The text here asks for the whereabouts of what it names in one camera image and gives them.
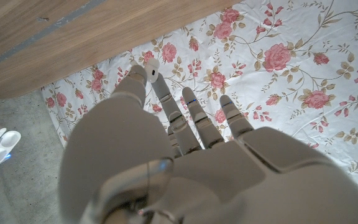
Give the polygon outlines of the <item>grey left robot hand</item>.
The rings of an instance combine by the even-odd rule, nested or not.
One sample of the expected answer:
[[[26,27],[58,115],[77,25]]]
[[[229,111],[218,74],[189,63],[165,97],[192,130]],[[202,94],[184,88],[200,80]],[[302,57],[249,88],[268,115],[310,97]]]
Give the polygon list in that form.
[[[358,223],[358,186],[306,144],[254,129],[228,96],[225,141],[189,88],[191,129],[155,65],[133,65],[72,131],[63,223]]]

